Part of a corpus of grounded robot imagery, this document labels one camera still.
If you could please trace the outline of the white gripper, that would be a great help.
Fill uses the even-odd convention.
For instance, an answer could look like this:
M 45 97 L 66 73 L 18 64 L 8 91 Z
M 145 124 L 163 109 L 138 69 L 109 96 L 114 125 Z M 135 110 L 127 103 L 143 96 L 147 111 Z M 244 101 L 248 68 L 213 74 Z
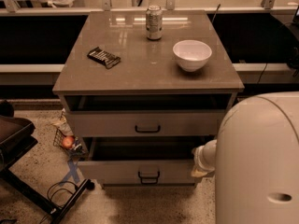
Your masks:
M 193 151 L 195 168 L 191 171 L 191 176 L 200 178 L 215 170 L 216 147 L 200 146 Z

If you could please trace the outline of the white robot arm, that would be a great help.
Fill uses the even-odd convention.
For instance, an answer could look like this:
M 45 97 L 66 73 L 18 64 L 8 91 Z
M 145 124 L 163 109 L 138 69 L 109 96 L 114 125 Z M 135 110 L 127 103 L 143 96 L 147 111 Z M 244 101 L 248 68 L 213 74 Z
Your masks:
M 299 224 L 299 92 L 245 99 L 192 151 L 215 174 L 216 224 Z

